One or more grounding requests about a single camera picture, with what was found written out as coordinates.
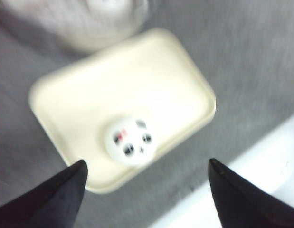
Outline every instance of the gray carpet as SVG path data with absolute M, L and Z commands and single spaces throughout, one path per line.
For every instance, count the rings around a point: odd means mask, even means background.
M 294 0 L 167 0 L 145 29 L 172 31 L 217 96 L 212 123 L 128 184 L 88 191 L 76 228 L 146 227 L 294 113 Z M 65 168 L 27 103 L 40 76 L 79 59 L 19 43 L 0 26 L 0 205 Z

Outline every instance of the panda face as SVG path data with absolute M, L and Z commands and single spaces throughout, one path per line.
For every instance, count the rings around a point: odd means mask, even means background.
M 115 122 L 105 135 L 107 152 L 116 162 L 139 166 L 154 157 L 156 144 L 153 132 L 145 121 L 124 119 Z

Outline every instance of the gray floor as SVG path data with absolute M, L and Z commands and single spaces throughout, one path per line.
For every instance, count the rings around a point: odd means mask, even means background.
M 294 0 L 169 0 L 146 29 L 167 28 L 217 96 L 212 123 L 107 195 L 85 193 L 76 228 L 146 227 L 294 113 Z M 0 205 L 65 168 L 27 103 L 40 76 L 78 57 L 40 53 L 0 26 Z

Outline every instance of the rectangular tray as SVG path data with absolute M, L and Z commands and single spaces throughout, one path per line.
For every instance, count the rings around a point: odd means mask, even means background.
M 106 153 L 103 132 L 114 118 L 152 122 L 155 161 L 212 120 L 216 99 L 179 41 L 153 29 L 42 77 L 29 104 L 65 163 L 87 162 L 86 188 L 108 193 L 145 168 Z

